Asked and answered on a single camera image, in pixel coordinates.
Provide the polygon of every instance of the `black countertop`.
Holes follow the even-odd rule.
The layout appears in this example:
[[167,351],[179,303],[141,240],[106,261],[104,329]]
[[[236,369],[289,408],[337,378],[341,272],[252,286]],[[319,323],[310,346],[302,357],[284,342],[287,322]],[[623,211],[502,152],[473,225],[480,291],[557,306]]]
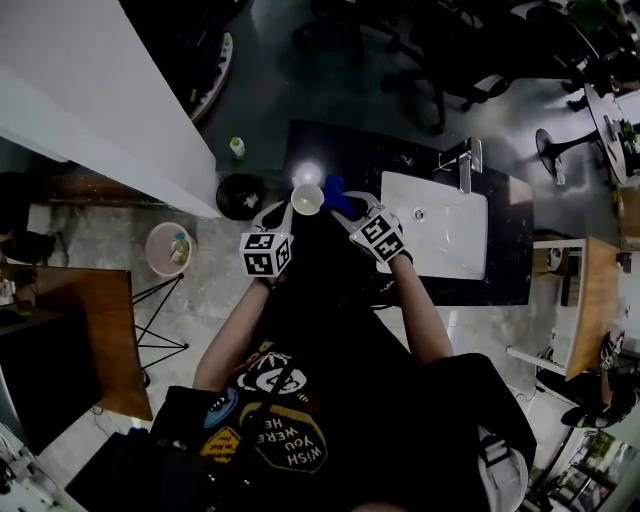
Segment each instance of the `black countertop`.
[[[458,187],[458,173],[431,172],[438,151],[385,135],[308,121],[292,121],[284,162],[291,177],[300,169],[334,174],[345,190],[380,199],[382,172],[393,171]],[[533,257],[533,194],[518,179],[489,169],[471,173],[471,190],[487,198],[487,255],[483,280],[421,277],[441,306],[523,305],[529,301]],[[389,280],[386,274],[380,280]]]

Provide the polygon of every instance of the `white box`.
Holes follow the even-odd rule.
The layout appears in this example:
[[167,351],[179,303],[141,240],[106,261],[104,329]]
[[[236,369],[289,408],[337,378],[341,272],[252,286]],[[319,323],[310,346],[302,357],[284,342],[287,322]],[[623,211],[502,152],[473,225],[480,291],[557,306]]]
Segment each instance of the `white box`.
[[240,257],[244,272],[253,277],[278,277],[291,261],[289,233],[243,233]]
[[402,231],[387,210],[367,219],[367,223],[352,233],[349,239],[380,263],[389,261],[405,246]]

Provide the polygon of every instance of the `bag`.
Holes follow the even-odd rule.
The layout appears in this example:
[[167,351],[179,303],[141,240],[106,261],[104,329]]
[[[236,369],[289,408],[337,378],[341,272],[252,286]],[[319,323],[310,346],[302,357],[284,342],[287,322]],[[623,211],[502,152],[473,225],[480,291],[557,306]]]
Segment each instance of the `bag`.
[[478,472],[491,512],[515,512],[524,500],[529,481],[522,454],[504,439],[478,425],[480,454]]

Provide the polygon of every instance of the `blue object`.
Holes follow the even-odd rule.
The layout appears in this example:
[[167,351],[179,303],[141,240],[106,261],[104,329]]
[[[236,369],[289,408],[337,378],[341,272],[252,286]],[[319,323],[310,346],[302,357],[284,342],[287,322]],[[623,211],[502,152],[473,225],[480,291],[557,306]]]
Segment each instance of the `blue object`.
[[228,387],[226,401],[216,403],[209,408],[204,419],[204,428],[211,428],[220,423],[233,411],[236,405],[238,405],[238,392],[235,388]]
[[349,198],[344,195],[344,180],[333,174],[325,180],[324,203],[320,209],[335,210],[352,221],[360,218]]

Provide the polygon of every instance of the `cable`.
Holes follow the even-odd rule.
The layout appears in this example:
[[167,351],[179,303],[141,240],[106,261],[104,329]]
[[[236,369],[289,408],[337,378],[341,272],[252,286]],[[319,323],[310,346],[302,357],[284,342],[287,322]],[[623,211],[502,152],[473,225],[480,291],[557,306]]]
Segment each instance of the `cable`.
[[110,437],[109,433],[105,429],[103,429],[100,426],[100,424],[98,423],[98,416],[102,416],[102,414],[104,413],[104,409],[102,409],[101,407],[95,407],[94,406],[94,407],[91,408],[91,413],[93,414],[93,422],[96,424],[96,427],[98,427],[102,431],[102,433],[105,436],[107,436],[107,439],[109,439],[109,437]]
[[565,400],[564,398],[560,398],[560,393],[557,393],[556,391],[553,391],[553,389],[551,389],[552,393],[549,393],[549,391],[547,389],[543,389],[539,386],[536,386],[536,391],[540,391],[541,393],[547,393],[551,398],[555,398],[556,400],[559,400],[560,402],[564,402],[567,405],[570,405],[572,407],[580,407],[580,405],[574,403],[574,402],[570,402],[569,400]]
[[527,395],[525,395],[524,393],[518,393],[518,394],[516,395],[516,400],[518,399],[518,397],[519,397],[519,396],[523,396],[523,397],[524,397],[524,401],[525,401],[525,402],[527,402],[527,403],[529,403],[529,402],[531,402],[531,400],[533,400],[533,398],[536,396],[536,393],[537,393],[537,392],[538,392],[538,387],[536,386],[536,389],[535,389],[535,391],[533,392],[533,395],[531,395],[531,398],[529,398],[529,399],[527,400]]

